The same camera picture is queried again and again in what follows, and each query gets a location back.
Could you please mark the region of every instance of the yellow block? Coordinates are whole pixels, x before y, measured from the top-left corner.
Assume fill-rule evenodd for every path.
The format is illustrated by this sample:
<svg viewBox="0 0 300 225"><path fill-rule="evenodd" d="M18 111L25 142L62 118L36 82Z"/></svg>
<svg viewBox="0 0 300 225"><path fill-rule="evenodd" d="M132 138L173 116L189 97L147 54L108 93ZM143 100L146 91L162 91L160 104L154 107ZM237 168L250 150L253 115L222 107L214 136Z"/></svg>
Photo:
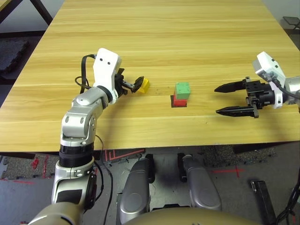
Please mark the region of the yellow block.
<svg viewBox="0 0 300 225"><path fill-rule="evenodd" d="M142 81L141 87L137 91L145 94L148 91L149 87L150 87L149 80L144 78L144 80Z"/></svg>

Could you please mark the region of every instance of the black wire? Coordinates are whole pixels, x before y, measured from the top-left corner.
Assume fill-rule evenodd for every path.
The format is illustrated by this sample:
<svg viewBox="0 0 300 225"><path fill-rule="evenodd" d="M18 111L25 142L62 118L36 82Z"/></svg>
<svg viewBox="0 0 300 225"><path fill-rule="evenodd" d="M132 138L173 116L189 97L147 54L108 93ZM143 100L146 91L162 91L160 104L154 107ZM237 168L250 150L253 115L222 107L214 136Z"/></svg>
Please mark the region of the black wire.
<svg viewBox="0 0 300 225"><path fill-rule="evenodd" d="M81 78L81 76L78 76L78 77L76 77L75 78L75 83L77 84L77 85L79 85L80 87L84 87L85 89L90 89L91 87L88 85L88 79L86 79L86 82L87 82L87 85L85 85L85 84L83 84L83 83L79 83L77 80L79 79L79 78Z"/></svg>
<svg viewBox="0 0 300 225"><path fill-rule="evenodd" d="M102 163L102 165L105 167L105 169L107 170L107 172L108 172L108 174L109 174L109 176L110 176L110 178L111 178L111 192L110 192L110 194L109 194L109 200L108 200L108 204L107 204L107 208L106 208L106 211L105 211L105 216L104 216L104 220L103 220L103 225L105 225L106 224L106 217L107 217L107 213L108 213L108 209L109 209L109 207L110 207L110 205L111 205L111 203L112 203L112 199L113 199L113 175L112 175L112 172L106 167L106 165L103 163L103 157L102 157L102 154L103 154L103 146L104 146L104 144L103 144L103 141L102 141L102 139L98 136L98 135L96 135L96 137L100 140L100 142L102 143L102 150L101 150L101 163Z"/></svg>
<svg viewBox="0 0 300 225"><path fill-rule="evenodd" d="M284 89L284 88L281 86L279 80L277 80L277 79L275 78L275 79L273 79L272 81L273 81L273 83L279 88L279 90L281 90L283 93L285 93L285 94L287 94L288 96L291 96L291 97L293 97L293 98L295 98L295 99L299 99L299 100L300 100L300 96L295 95L295 94L293 94L293 93L290 93L289 91L287 91L286 89Z"/></svg>
<svg viewBox="0 0 300 225"><path fill-rule="evenodd" d="M99 164L96 161L94 161L94 164L96 165L96 167L98 167L100 175L101 175L101 191L95 199L95 202L96 202L100 198L100 196L102 195L102 192L103 192L103 189L104 189L104 182L103 182L103 173L102 173L102 170L101 170Z"/></svg>
<svg viewBox="0 0 300 225"><path fill-rule="evenodd" d="M283 210L276 218L276 225L278 225L282 220L286 220L286 224L289 225L289 215L292 214L295 216L295 212L293 211L293 208L295 207L297 200L300 196L300 168L298 172L298 181L296 186L294 187L291 196L289 198L289 201L287 203L287 206L285 210Z"/></svg>
<svg viewBox="0 0 300 225"><path fill-rule="evenodd" d="M91 57L93 59L96 58L96 55L94 54L90 54L90 55L85 55L83 56L82 60L81 60L81 76L78 76L75 78L75 83L78 84L79 86L81 86L80 89L80 94L84 93L84 89L90 89L90 85L89 82L86 78L86 71L85 71L85 64L86 64L86 59L88 57Z"/></svg>

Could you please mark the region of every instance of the wood grain tabletop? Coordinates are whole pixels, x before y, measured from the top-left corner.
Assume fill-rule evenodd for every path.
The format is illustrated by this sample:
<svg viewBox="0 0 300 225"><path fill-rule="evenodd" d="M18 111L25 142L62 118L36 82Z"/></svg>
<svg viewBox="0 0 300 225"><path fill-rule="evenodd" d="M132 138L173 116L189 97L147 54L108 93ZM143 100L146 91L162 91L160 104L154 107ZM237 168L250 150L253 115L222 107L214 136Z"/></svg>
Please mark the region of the wood grain tabletop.
<svg viewBox="0 0 300 225"><path fill-rule="evenodd" d="M146 94L122 96L98 119L105 149L299 140L296 105L267 106L258 119L215 113L246 105L245 90L214 89L258 80L251 62L262 51L286 77L300 75L299 50L260 0L66 0L0 109L1 151L59 150L81 58L101 47L122 57L126 81L150 81ZM176 82L190 84L186 108L171 108Z"/></svg>

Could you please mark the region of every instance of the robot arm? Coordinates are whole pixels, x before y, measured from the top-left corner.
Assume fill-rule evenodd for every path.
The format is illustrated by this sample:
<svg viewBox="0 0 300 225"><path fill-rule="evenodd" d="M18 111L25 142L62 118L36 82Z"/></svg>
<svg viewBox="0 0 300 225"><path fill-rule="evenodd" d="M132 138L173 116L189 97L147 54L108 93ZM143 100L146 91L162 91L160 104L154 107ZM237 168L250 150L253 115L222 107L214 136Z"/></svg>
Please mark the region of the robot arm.
<svg viewBox="0 0 300 225"><path fill-rule="evenodd" d="M226 116L252 116L258 118L258 109L266 105L273 105L274 109L281 108L283 103L300 106L300 76L286 78L279 64L267 53L261 52L252 63L255 73L268 83L251 81L246 77L239 82L223 84L215 92L247 91L246 103L248 106L230 106L219 110L217 113Z"/></svg>
<svg viewBox="0 0 300 225"><path fill-rule="evenodd" d="M136 92L143 77L134 84L124 81L121 58L107 49L99 49L95 63L95 83L78 95L62 119L60 159L55 166L52 205L43 209L29 224L78 225L82 214L96 199L97 177L93 172L97 119L102 111L127 94Z"/></svg>

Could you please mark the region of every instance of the red cube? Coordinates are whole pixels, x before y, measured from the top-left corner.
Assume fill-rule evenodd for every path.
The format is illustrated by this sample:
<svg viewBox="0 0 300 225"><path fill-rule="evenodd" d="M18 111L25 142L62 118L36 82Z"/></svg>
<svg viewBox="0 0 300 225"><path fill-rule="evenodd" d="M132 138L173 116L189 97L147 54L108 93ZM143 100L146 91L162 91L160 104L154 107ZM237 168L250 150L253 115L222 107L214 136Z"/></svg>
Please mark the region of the red cube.
<svg viewBox="0 0 300 225"><path fill-rule="evenodd" d="M173 105L174 106L187 106L186 99L176 99L176 95L173 95Z"/></svg>

